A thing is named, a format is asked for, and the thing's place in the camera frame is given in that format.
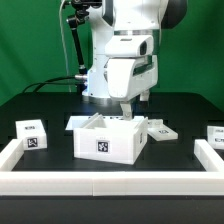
white cube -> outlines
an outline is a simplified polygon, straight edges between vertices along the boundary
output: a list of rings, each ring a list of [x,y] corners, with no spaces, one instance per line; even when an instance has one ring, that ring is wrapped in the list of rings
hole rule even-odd
[[[41,120],[16,121],[18,139],[23,139],[24,150],[47,148],[47,137]]]
[[[96,114],[74,129],[74,156],[134,164],[147,142],[148,119],[107,120]]]
[[[208,143],[214,149],[224,149],[224,127],[208,126]]]

green backdrop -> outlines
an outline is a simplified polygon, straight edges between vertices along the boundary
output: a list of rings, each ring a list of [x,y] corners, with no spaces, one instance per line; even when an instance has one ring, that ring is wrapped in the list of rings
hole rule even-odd
[[[0,104],[27,85],[65,76],[59,28],[61,0],[1,0]],[[164,30],[159,53],[159,83],[152,91],[199,93],[224,111],[224,1],[189,0],[184,20]],[[64,21],[73,13],[63,12]],[[65,36],[71,74],[77,60],[70,30]],[[80,27],[86,64],[91,63],[90,29]],[[68,91],[47,86],[42,91]]]

black table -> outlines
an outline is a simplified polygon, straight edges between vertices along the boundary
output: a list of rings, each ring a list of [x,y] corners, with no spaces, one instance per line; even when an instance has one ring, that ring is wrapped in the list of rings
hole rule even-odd
[[[41,119],[48,148],[26,151],[16,171],[201,171],[194,140],[207,139],[207,126],[224,126],[224,113],[191,93],[153,93],[135,115],[163,119],[178,140],[148,142],[136,163],[122,165],[73,157],[71,115],[121,115],[120,106],[84,103],[75,93],[19,94],[0,107],[0,150],[16,138],[15,121]],[[0,223],[223,223],[224,197],[1,197]]]

cable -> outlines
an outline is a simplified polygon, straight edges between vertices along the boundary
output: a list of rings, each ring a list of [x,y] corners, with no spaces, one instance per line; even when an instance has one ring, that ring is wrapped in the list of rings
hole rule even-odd
[[[37,86],[37,85],[79,85],[79,84],[82,84],[82,83],[53,83],[53,82],[37,82],[37,83],[33,83],[29,86],[27,86],[23,91],[22,93],[25,93],[29,88],[33,87],[33,86]]]
[[[65,57],[65,67],[66,67],[66,74],[69,77],[70,76],[70,71],[69,71],[69,65],[68,65],[68,54],[66,50],[66,44],[65,44],[65,36],[64,36],[64,27],[63,27],[63,20],[62,20],[62,9],[65,4],[66,0],[62,0],[61,6],[59,9],[59,21],[60,21],[60,29],[61,29],[61,39],[62,39],[62,46],[63,46],[63,51],[64,51],[64,57]]]
[[[40,83],[35,89],[33,92],[37,92],[39,89],[41,89],[45,83],[52,83],[52,82],[56,82],[56,81],[61,81],[61,80],[70,80],[70,79],[75,79],[74,76],[63,76],[63,77],[58,77],[58,78],[53,78],[53,79],[49,79],[49,80],[46,80],[45,82],[43,83]]]

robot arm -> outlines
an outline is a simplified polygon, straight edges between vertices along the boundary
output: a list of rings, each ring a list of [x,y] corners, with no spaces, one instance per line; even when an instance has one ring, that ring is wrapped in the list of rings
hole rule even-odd
[[[140,95],[141,100],[148,101],[149,89],[158,80],[161,28],[172,28],[182,20],[187,0],[71,3],[78,16],[89,16],[92,28],[93,66],[88,71],[88,87],[83,96],[118,101],[124,119],[131,119],[132,100]]]

